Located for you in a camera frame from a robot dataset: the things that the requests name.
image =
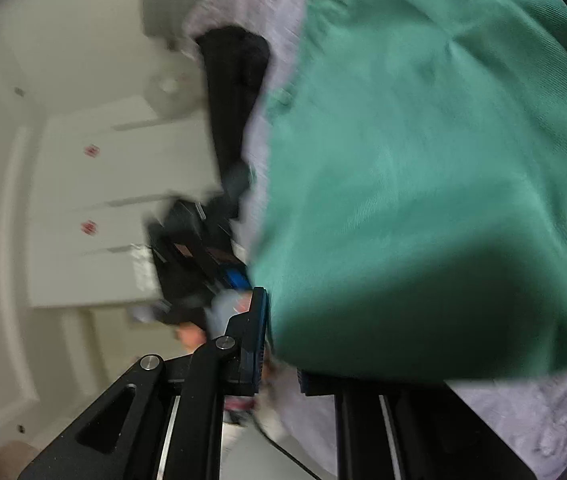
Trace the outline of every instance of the black cable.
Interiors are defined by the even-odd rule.
[[[300,468],[302,468],[306,473],[308,473],[312,478],[314,478],[315,480],[322,480],[321,477],[317,476],[316,474],[314,474],[305,464],[303,464],[301,461],[299,461],[297,458],[293,457],[288,451],[286,451],[285,449],[283,449],[281,446],[279,446],[279,444],[277,444],[275,441],[273,441],[267,433],[265,433],[265,430],[262,428],[261,424],[259,424],[259,421],[256,420],[256,417],[254,416],[254,413],[250,412],[250,417],[252,418],[252,421],[254,422],[254,426],[256,428],[256,430],[261,433],[263,435],[263,437],[276,449],[278,449],[279,451],[281,451],[285,456],[287,456],[290,460],[292,460],[292,462],[294,462],[296,465],[298,465]]]

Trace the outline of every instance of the green garment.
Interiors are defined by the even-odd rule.
[[[308,0],[252,266],[275,353],[342,376],[567,367],[567,7]]]

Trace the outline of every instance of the white cabinet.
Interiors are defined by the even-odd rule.
[[[31,304],[159,297],[144,221],[163,213],[172,194],[202,199],[217,187],[203,110],[166,123],[137,97],[53,118],[30,197]]]

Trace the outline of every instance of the green fabric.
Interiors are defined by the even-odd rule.
[[[252,266],[275,353],[384,379],[567,367],[567,7],[308,0]]]

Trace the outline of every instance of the metal screw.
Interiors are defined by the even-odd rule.
[[[217,339],[217,348],[221,350],[229,350],[234,346],[234,339],[229,335],[222,335]]]
[[[156,367],[159,366],[161,361],[156,355],[146,355],[143,359],[141,359],[141,368],[144,370],[154,370]]]

